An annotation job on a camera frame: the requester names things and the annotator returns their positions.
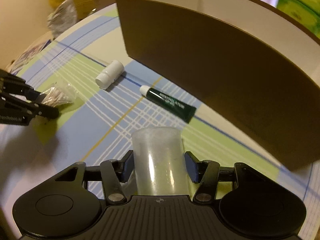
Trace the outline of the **bag of cotton swabs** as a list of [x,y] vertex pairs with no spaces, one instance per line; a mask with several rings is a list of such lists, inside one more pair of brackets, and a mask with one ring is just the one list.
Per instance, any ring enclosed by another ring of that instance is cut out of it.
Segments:
[[52,83],[36,99],[36,102],[50,107],[73,104],[78,92],[67,81],[56,81]]

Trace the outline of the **green lip gel tube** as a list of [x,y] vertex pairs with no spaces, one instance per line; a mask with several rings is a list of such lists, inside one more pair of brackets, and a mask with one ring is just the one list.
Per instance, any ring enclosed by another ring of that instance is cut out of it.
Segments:
[[139,91],[142,96],[157,104],[158,106],[161,106],[171,114],[179,117],[186,123],[189,123],[191,121],[196,112],[196,108],[194,106],[188,105],[149,86],[142,85]]

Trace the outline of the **small white cylinder bottle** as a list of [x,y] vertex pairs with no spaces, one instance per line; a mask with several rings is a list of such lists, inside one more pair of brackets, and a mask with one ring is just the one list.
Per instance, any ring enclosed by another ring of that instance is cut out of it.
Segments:
[[98,74],[95,78],[95,82],[101,89],[108,89],[123,72],[123,64],[117,60],[113,60]]

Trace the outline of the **crumpled plastic bag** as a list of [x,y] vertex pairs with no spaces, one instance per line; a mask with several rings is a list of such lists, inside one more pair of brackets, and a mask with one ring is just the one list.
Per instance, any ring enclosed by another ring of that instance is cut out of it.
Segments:
[[65,0],[47,18],[47,25],[54,39],[78,21],[74,0]]

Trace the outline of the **brown cardboard box white inside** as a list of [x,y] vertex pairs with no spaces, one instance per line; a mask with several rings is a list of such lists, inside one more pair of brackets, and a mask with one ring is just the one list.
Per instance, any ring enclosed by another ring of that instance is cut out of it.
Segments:
[[319,39],[260,0],[116,0],[129,57],[287,169],[319,159]]

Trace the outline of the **green tissue pack stack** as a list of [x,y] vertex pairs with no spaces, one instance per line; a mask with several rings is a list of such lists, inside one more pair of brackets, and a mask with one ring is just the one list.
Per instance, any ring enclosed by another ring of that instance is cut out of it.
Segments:
[[278,0],[277,9],[319,37],[319,0]]

